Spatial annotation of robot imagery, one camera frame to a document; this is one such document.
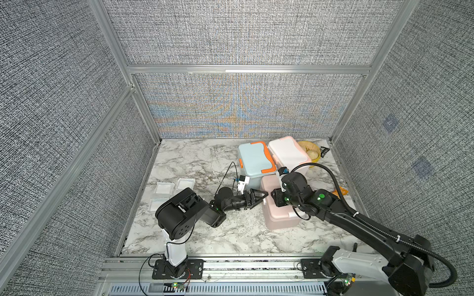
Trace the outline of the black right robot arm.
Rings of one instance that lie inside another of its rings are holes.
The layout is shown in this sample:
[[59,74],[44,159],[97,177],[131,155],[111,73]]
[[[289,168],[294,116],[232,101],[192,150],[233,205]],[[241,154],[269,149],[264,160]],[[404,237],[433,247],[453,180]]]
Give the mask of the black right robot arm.
[[281,186],[271,193],[277,206],[290,205],[309,217],[329,222],[376,251],[376,255],[359,254],[330,246],[318,263],[323,275],[363,275],[387,282],[404,296],[425,295],[435,270],[429,240],[391,230],[351,208],[339,195],[313,190],[297,171],[283,168],[277,175]]

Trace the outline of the white gauze packet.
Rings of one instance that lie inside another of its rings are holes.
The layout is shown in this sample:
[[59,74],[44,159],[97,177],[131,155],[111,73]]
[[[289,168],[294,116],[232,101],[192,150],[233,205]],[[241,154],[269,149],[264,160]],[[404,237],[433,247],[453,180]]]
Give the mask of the white gauze packet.
[[154,189],[154,194],[159,197],[169,197],[173,194],[174,189],[174,183],[157,182]]
[[168,200],[168,198],[151,198],[149,202],[149,212],[155,213],[157,209]]
[[180,178],[176,184],[176,192],[179,193],[186,188],[194,190],[196,180],[192,178]]

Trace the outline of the pink first aid box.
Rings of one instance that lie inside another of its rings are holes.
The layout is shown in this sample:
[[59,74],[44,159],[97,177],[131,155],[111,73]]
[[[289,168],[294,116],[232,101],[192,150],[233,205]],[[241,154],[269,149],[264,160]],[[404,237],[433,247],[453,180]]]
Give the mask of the pink first aid box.
[[280,189],[280,183],[276,175],[263,176],[260,182],[260,190],[269,195],[265,198],[262,206],[265,224],[268,229],[285,229],[296,227],[301,219],[297,217],[291,206],[277,207],[271,193],[274,189]]

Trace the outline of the blue orange first aid box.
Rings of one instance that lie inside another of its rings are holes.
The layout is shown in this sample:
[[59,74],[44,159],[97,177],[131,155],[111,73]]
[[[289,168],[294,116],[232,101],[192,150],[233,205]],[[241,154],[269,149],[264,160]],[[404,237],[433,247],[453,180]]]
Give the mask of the blue orange first aid box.
[[277,167],[267,145],[263,141],[240,144],[239,164],[243,175],[249,177],[249,188],[259,189],[264,176],[274,175]]

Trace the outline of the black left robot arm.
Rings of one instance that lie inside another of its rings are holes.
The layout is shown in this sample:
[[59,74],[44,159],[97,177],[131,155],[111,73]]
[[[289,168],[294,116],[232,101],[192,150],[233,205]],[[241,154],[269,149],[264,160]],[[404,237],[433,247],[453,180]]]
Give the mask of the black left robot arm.
[[259,205],[269,194],[257,189],[235,194],[230,187],[221,187],[210,202],[206,202],[187,187],[164,202],[155,212],[165,239],[165,251],[156,269],[163,275],[180,278],[187,271],[188,254],[185,244],[192,236],[198,221],[212,228],[219,227],[231,210],[250,210]]

